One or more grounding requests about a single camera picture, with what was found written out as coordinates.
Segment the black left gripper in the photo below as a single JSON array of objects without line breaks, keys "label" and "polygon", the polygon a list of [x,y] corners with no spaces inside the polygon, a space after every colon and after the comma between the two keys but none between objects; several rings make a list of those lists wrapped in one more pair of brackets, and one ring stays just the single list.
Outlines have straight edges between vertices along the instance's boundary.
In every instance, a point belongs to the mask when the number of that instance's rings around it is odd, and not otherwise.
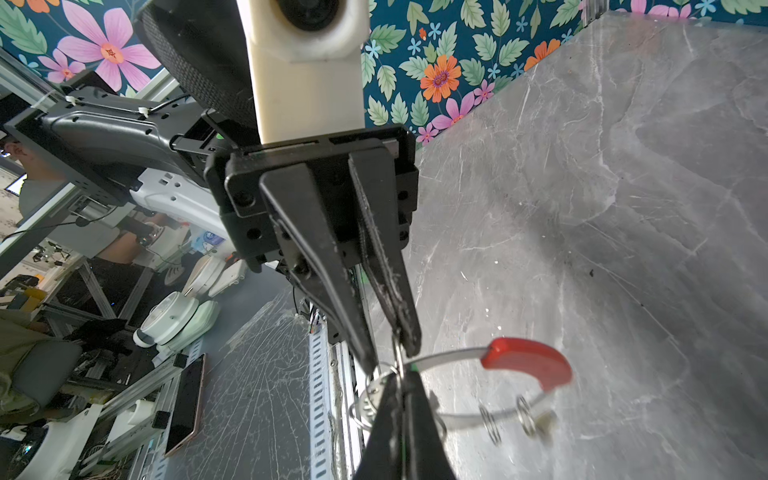
[{"label": "black left gripper", "polygon": [[[412,132],[390,125],[212,153],[204,169],[238,257],[258,271],[284,252],[292,278],[336,322],[367,375],[378,358],[345,266],[359,262],[356,201],[363,268],[415,357],[422,330],[401,250],[418,208],[416,150]],[[268,209],[287,238],[278,238]]]}]

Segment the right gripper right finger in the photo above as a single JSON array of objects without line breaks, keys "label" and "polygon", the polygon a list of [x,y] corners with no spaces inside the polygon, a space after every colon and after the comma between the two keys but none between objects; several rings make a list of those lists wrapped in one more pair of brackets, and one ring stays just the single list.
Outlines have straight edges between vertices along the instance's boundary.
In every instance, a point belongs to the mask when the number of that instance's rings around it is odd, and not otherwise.
[{"label": "right gripper right finger", "polygon": [[405,479],[455,479],[443,448],[421,375],[404,378],[403,453]]}]

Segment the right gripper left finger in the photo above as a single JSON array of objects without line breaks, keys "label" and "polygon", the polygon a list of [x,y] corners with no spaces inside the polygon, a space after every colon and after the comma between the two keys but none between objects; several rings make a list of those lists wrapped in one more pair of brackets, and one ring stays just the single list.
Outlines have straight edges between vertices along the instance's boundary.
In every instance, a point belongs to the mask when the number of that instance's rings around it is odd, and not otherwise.
[{"label": "right gripper left finger", "polygon": [[354,480],[402,478],[402,413],[399,377],[390,375]]}]

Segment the metal keyring with red handle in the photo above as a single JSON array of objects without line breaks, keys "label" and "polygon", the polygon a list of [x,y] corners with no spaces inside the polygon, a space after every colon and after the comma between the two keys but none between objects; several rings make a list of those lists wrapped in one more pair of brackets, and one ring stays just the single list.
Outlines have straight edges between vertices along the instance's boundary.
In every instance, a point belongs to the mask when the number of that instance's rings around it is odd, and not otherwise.
[{"label": "metal keyring with red handle", "polygon": [[552,443],[583,428],[581,393],[564,335],[540,338],[492,335],[485,346],[446,350],[412,359],[422,375],[442,436],[484,429],[495,443],[514,424]]}]

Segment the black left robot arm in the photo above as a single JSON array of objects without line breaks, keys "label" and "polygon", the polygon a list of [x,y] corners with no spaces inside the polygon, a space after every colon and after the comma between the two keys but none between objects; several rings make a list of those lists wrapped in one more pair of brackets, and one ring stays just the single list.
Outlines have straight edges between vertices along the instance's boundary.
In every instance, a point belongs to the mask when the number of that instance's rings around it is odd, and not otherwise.
[{"label": "black left robot arm", "polygon": [[279,260],[366,373],[373,335],[350,277],[361,265],[408,356],[422,332],[402,250],[417,206],[415,138],[368,128],[363,1],[149,1],[135,31],[190,95],[119,96],[79,73],[43,108],[8,95],[1,128],[106,205],[136,201],[152,170],[203,190],[209,230],[252,268]]}]

